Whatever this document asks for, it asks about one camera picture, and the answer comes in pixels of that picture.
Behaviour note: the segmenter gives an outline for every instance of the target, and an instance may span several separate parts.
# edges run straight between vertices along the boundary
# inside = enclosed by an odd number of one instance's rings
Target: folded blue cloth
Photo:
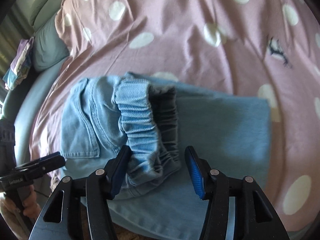
[[[87,176],[127,144],[133,150],[128,174],[118,200],[108,202],[113,222],[155,239],[194,240],[208,203],[194,192],[185,147],[193,145],[227,176],[250,175],[264,187],[270,125],[268,103],[259,98],[136,74],[84,79],[62,116],[62,175]],[[227,239],[233,225],[231,201]]]

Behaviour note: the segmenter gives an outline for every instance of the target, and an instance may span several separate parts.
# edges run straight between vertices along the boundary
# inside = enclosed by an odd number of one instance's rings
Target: metal rivet
[[[246,182],[249,182],[249,183],[252,183],[252,182],[253,182],[253,178],[250,177],[250,176],[246,176],[246,177],[245,177],[245,181],[246,181]]]
[[[210,170],[210,174],[217,176],[217,175],[219,175],[219,171],[216,169],[212,169],[212,170]]]
[[[70,181],[70,177],[64,177],[63,179],[62,179],[62,182],[64,182],[64,183],[67,183],[67,182],[69,182]]]
[[[102,175],[104,173],[104,169],[96,170],[96,175]]]

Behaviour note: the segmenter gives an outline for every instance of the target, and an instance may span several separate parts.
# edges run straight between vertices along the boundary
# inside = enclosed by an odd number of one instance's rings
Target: black clamp
[[[234,179],[211,169],[192,146],[186,148],[185,160],[195,192],[209,200],[200,240],[225,240],[229,197],[236,197],[234,240],[289,240],[278,214],[252,177]]]
[[[30,195],[29,185],[34,179],[59,169],[65,165],[65,159],[59,152],[16,167],[14,154],[15,128],[13,123],[0,119],[0,192],[13,200],[20,213],[15,211],[17,220],[26,235],[34,225],[34,220],[23,215],[22,201]]]
[[[62,178],[36,221],[29,240],[82,240],[80,197],[87,198],[91,239],[117,240],[106,200],[120,192],[132,152],[123,146],[115,159],[108,161],[86,178]]]

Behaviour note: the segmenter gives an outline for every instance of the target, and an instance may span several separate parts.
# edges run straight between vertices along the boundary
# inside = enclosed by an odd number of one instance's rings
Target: purple fabric
[[[17,67],[17,61],[18,59],[22,56],[22,53],[24,52],[24,48],[29,44],[29,48],[27,50],[27,52],[25,53],[24,57],[26,58],[27,54],[30,53],[31,49],[32,49],[32,45],[33,45],[33,40],[34,37],[31,37],[29,40],[24,40],[22,39],[20,41],[20,44],[18,46],[18,50],[17,50],[17,55],[16,57],[13,59],[13,61],[10,64],[10,68],[13,72],[15,72],[15,69]]]
[[[320,28],[303,0],[63,0],[70,57],[40,109],[33,158],[60,150],[60,120],[83,77],[128,71],[266,98],[265,193],[288,231],[320,210]]]

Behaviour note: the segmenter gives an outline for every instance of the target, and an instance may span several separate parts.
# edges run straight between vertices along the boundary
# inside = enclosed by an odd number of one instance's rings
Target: hand
[[[33,185],[30,185],[30,192],[31,193],[29,197],[22,202],[24,207],[23,214],[29,218],[37,219],[40,215],[41,208],[36,202],[37,195]],[[14,202],[10,198],[6,197],[3,193],[0,193],[0,203],[3,203],[7,210],[9,210],[11,213],[13,213],[15,210],[20,213],[20,210],[16,207]]]

